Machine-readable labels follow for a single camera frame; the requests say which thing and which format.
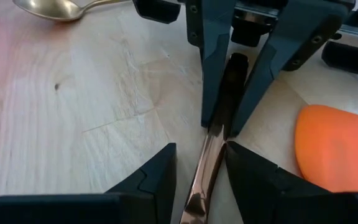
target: wood grain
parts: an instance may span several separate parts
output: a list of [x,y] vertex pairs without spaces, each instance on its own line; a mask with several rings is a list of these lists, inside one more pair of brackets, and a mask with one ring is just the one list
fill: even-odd
[[[253,64],[260,46],[228,54]],[[178,223],[205,135],[201,91],[184,11],[165,25],[127,2],[55,24],[0,0],[0,195],[104,192],[176,142]],[[358,79],[319,53],[274,81],[236,141],[299,174],[293,127],[316,103],[358,114]],[[242,223],[224,164],[210,223]]]

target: orange silicone spatula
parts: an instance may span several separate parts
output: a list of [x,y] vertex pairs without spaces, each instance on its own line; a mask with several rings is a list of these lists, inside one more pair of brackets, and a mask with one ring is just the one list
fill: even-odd
[[295,128],[303,177],[331,192],[358,192],[358,115],[323,105],[304,107]]

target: spoon bowl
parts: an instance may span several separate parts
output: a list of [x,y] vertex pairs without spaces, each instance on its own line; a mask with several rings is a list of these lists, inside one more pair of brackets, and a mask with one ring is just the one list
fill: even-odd
[[44,19],[68,22],[80,19],[85,11],[95,6],[130,0],[99,0],[80,7],[70,0],[13,0],[19,8]]

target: spoon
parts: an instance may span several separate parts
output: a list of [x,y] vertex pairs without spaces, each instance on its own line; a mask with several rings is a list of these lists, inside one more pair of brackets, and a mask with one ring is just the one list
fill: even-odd
[[93,7],[125,1],[130,0],[99,0],[87,4],[85,7],[77,6],[70,0],[13,0],[13,3],[41,18],[68,22],[80,19],[88,9]]

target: spoon handle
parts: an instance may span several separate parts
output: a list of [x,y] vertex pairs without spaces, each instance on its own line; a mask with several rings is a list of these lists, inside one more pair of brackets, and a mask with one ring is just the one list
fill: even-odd
[[87,4],[83,8],[83,10],[87,11],[88,9],[91,9],[93,7],[96,7],[96,6],[101,6],[101,5],[104,5],[104,4],[112,4],[112,3],[117,3],[117,2],[126,2],[126,1],[131,1],[131,0],[99,0],[99,1],[94,1],[94,2],[91,2],[91,3]]

